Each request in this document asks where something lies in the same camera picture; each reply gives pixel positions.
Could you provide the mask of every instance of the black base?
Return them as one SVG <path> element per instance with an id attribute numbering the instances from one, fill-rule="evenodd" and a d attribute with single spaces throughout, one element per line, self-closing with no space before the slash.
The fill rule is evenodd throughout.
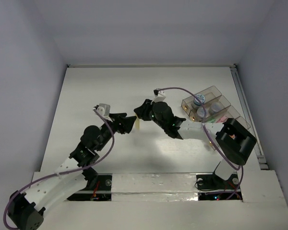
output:
<path id="1" fill-rule="evenodd" d="M 93 187 L 87 186 L 81 191 L 87 193 L 75 193 L 67 198 L 69 201 L 111 201 L 112 175 L 98 175 L 96 184 Z"/>
<path id="2" fill-rule="evenodd" d="M 222 180 L 214 173 L 198 174 L 196 175 L 195 187 L 201 191 L 218 190 L 218 189 L 225 190 L 226 188 L 232 188 L 230 184 L 236 186 L 232 181 L 234 178 L 238 179 L 237 174 L 232 174 L 227 181 Z"/>
<path id="3" fill-rule="evenodd" d="M 237 195 L 233 195 L 229 200 L 242 200 L 242 193 L 237 192 L 237 194 L 240 197 L 238 197 Z M 215 201 L 226 200 L 230 195 L 231 193 L 222 193 L 222 192 L 220 192 L 220 194 L 209 194 L 209 192 L 199 193 L 198 200 L 215 200 Z"/>

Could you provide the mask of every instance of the white bracket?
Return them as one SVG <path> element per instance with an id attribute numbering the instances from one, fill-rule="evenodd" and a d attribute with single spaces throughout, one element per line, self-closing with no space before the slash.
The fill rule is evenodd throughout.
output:
<path id="1" fill-rule="evenodd" d="M 151 102 L 151 104 L 152 104 L 153 102 L 162 102 L 162 101 L 165 100 L 165 98 L 166 98 L 165 92 L 164 92 L 163 90 L 161 90 L 161 91 L 158 92 L 158 95 L 155 96 L 155 98 L 153 99 L 153 101 Z"/>
<path id="2" fill-rule="evenodd" d="M 67 158 L 55 171 L 56 173 L 79 168 L 75 159 Z M 55 176 L 32 186 L 25 191 L 25 198 L 29 203 L 35 203 L 34 207 L 40 211 L 46 209 L 44 215 L 58 203 L 64 201 L 75 192 L 86 187 L 87 181 L 82 175 L 82 170 L 65 175 Z"/>
<path id="3" fill-rule="evenodd" d="M 205 123 L 205 127 L 208 130 L 209 135 L 216 143 L 216 133 L 221 131 L 222 123 Z M 186 120 L 180 125 L 178 133 L 183 139 L 198 139 L 209 142 L 207 135 L 204 132 L 203 124 L 200 122 L 192 122 Z"/>

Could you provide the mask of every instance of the robotic arm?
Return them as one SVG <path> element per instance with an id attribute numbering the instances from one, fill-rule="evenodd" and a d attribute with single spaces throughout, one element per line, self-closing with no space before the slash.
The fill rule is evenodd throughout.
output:
<path id="1" fill-rule="evenodd" d="M 229 118 L 223 124 L 188 121 L 175 116 L 168 104 L 160 100 L 160 98 L 165 98 L 164 93 L 161 92 L 161 94 L 162 97 L 158 91 L 155 92 L 158 102 L 146 99 L 140 107 L 134 110 L 138 118 L 144 121 L 154 121 L 169 137 L 177 139 L 207 141 L 207 134 L 203 131 L 203 125 L 205 125 L 208 135 L 214 143 L 219 144 L 227 158 L 217 165 L 213 173 L 215 180 L 228 180 L 234 172 L 231 165 L 239 168 L 246 164 L 257 140 L 237 120 Z"/>
<path id="2" fill-rule="evenodd" d="M 95 108 L 107 119 L 113 134 L 131 132 L 135 116 L 126 117 L 126 113 L 110 114 L 109 105 L 105 104 Z M 20 230 L 36 230 L 56 204 L 75 192 L 85 187 L 92 188 L 96 184 L 98 173 L 90 165 L 97 163 L 99 155 L 96 151 L 101 151 L 112 138 L 109 127 L 105 123 L 101 127 L 87 127 L 76 149 L 56 169 L 55 174 L 58 176 L 49 176 L 47 180 L 23 193 L 16 191 L 11 195 L 7 215 Z"/>

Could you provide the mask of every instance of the white enclosure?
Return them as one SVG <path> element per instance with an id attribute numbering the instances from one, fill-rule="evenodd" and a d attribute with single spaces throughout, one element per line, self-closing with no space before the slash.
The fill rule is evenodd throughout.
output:
<path id="1" fill-rule="evenodd" d="M 154 68 L 119 68 L 132 64 Z M 234 64 L 238 72 L 230 72 Z M 65 202 L 41 230 L 223 229 L 228 218 L 234 225 L 227 229 L 288 229 L 288 0 L 0 0 L 0 230 L 9 196 L 34 172 L 35 178 L 53 172 L 83 128 L 102 124 L 92 106 L 105 102 L 133 115 L 155 87 L 174 85 L 192 92 L 215 85 L 253 120 L 260 145 L 245 167 L 244 203 L 149 202 L 165 191 L 158 188 L 148 202 L 121 195 L 106 204 Z M 174 113 L 186 116 L 180 103 L 187 95 L 166 94 Z M 121 176 L 121 190 L 135 189 L 127 183 L 131 173 L 192 178 L 220 160 L 202 141 L 172 140 L 149 122 L 116 138 L 96 170 Z M 260 170 L 256 154 L 270 170 Z M 192 183 L 185 197 L 196 194 Z M 73 219 L 75 213 L 81 217 Z M 109 214 L 113 221 L 101 218 Z"/>

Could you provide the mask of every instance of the small bottle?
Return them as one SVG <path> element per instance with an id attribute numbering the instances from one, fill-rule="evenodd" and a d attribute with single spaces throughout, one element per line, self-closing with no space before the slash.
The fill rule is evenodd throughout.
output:
<path id="1" fill-rule="evenodd" d="M 198 98 L 202 104 L 205 103 L 206 98 L 205 98 L 204 95 L 202 95 L 202 94 L 196 94 L 195 97 Z M 200 103 L 200 102 L 199 102 L 197 99 L 194 98 L 194 99 L 193 99 L 193 102 L 192 102 L 192 108 L 193 108 L 193 109 L 198 109 L 198 108 L 201 106 L 201 103 Z"/>
<path id="2" fill-rule="evenodd" d="M 204 111 L 204 108 L 203 107 L 199 107 L 198 110 L 196 111 L 196 114 L 197 116 L 200 118 L 200 119 L 203 119 L 205 117 L 205 111 Z"/>
<path id="3" fill-rule="evenodd" d="M 220 102 L 213 102 L 209 108 L 210 115 L 214 115 L 217 112 L 220 112 L 224 106 Z"/>

